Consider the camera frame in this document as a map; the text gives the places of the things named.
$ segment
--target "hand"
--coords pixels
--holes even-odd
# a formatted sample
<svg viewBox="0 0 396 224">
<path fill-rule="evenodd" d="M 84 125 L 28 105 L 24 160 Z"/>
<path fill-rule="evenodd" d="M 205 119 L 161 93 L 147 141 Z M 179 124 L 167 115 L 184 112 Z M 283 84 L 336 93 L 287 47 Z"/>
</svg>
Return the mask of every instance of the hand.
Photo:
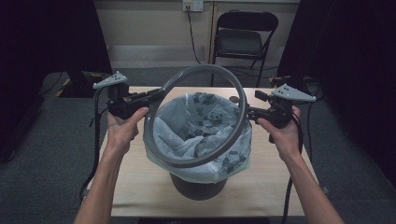
<svg viewBox="0 0 396 224">
<path fill-rule="evenodd" d="M 294 106 L 292 110 L 293 114 L 295 114 L 297 117 L 300 116 L 300 109 Z M 288 158 L 292 158 L 296 155 L 300 156 L 298 147 L 298 129 L 292 120 L 283 129 L 274 127 L 266 119 L 258 119 L 257 122 L 273 136 L 276 148 L 279 151 L 279 156 L 282 161 L 287 161 Z"/>
<path fill-rule="evenodd" d="M 121 155 L 128 152 L 131 141 L 139 134 L 137 122 L 149 112 L 147 107 L 139 108 L 128 119 L 114 117 L 107 113 L 107 146 L 119 150 Z"/>
</svg>

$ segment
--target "black curtain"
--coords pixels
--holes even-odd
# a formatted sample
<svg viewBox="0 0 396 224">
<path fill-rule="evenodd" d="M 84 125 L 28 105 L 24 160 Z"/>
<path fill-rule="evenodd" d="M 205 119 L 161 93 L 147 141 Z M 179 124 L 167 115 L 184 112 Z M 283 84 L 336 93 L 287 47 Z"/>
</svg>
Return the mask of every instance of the black curtain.
<svg viewBox="0 0 396 224">
<path fill-rule="evenodd" d="M 396 186 L 396 2 L 302 0 L 279 65 L 317 78 L 349 136 Z"/>
<path fill-rule="evenodd" d="M 92 0 L 2 1 L 0 36 L 1 158 L 48 73 L 112 71 Z"/>
</svg>

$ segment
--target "chair backrest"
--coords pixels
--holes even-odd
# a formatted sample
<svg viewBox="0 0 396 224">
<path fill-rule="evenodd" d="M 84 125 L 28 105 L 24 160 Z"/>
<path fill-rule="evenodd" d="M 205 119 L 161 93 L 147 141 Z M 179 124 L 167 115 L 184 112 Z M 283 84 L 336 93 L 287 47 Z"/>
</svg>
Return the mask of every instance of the chair backrest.
<svg viewBox="0 0 396 224">
<path fill-rule="evenodd" d="M 217 23 L 219 28 L 273 32 L 278 25 L 277 17 L 270 12 L 231 10 L 223 13 Z"/>
</svg>

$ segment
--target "forearm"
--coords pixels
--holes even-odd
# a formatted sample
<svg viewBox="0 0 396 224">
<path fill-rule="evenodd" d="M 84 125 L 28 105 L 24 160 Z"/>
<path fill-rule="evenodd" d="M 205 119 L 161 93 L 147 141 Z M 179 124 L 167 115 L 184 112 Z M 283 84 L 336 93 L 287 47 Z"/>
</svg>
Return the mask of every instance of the forearm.
<svg viewBox="0 0 396 224">
<path fill-rule="evenodd" d="M 96 170 L 87 198 L 80 207 L 75 223 L 110 223 L 114 189 L 123 155 L 106 148 Z"/>
<path fill-rule="evenodd" d="M 303 157 L 286 160 L 308 223 L 344 223 L 321 190 Z"/>
</svg>

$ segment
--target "black chair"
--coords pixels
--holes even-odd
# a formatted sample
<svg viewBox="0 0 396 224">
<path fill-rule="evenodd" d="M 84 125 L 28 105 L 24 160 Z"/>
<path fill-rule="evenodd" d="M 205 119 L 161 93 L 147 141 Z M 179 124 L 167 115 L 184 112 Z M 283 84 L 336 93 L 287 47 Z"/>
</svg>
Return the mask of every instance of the black chair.
<svg viewBox="0 0 396 224">
<path fill-rule="evenodd" d="M 216 63 L 216 57 L 251 59 L 254 60 L 251 69 L 257 60 L 262 60 L 256 83 L 256 88 L 259 87 L 265 57 L 277 25 L 277 17 L 269 12 L 231 10 L 223 13 L 217 23 L 212 63 Z M 264 44 L 263 33 L 268 33 Z"/>
</svg>

